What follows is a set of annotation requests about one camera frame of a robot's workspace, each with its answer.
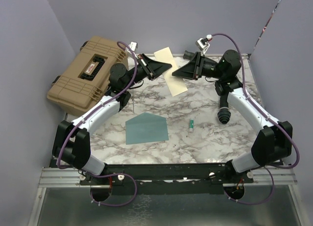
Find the teal paper envelope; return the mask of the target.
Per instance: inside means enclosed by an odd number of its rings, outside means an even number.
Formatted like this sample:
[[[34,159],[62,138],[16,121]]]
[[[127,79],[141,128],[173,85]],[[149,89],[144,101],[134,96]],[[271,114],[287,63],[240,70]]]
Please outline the teal paper envelope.
[[[142,113],[126,121],[126,144],[140,144],[169,140],[165,117]]]

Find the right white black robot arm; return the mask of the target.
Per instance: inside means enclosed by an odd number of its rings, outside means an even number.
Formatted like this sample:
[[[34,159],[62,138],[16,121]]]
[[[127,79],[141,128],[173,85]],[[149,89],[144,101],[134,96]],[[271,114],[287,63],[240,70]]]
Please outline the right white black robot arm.
[[[242,172],[270,165],[291,155],[289,137],[292,136],[292,125],[271,116],[244,90],[237,77],[242,66],[238,52],[227,50],[218,62],[200,52],[186,51],[183,58],[189,62],[172,75],[189,80],[198,80],[203,76],[215,78],[215,90],[220,97],[219,121],[226,124],[230,120],[228,106],[231,105],[257,134],[249,152],[226,163],[224,176],[229,182],[238,181]]]

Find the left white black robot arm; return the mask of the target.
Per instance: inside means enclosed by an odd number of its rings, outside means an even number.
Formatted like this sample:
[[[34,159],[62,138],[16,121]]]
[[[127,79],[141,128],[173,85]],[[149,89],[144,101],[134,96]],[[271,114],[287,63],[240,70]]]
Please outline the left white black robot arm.
[[[72,122],[64,120],[58,125],[52,150],[58,168],[74,167],[91,173],[95,183],[105,183],[108,172],[104,169],[105,163],[91,154],[90,136],[127,105],[131,97],[129,88],[144,78],[154,80],[171,67],[145,54],[137,56],[131,70],[123,63],[114,64],[110,69],[109,88],[100,101],[79,118]]]

